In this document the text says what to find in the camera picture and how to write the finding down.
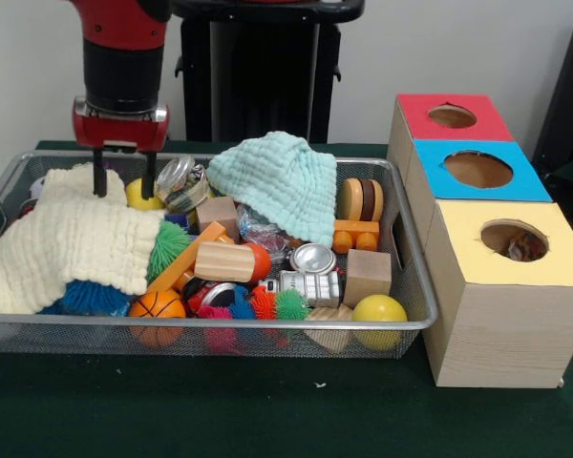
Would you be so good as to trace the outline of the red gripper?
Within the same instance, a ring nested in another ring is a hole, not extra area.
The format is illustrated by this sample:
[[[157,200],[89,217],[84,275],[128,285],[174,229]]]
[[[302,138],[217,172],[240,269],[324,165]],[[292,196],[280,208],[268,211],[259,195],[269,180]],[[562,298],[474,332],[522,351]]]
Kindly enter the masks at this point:
[[[169,115],[160,120],[115,119],[73,113],[73,126],[79,145],[93,149],[94,194],[107,194],[107,175],[103,163],[104,147],[129,147],[145,153],[146,165],[141,177],[141,196],[154,196],[157,152],[166,141]]]

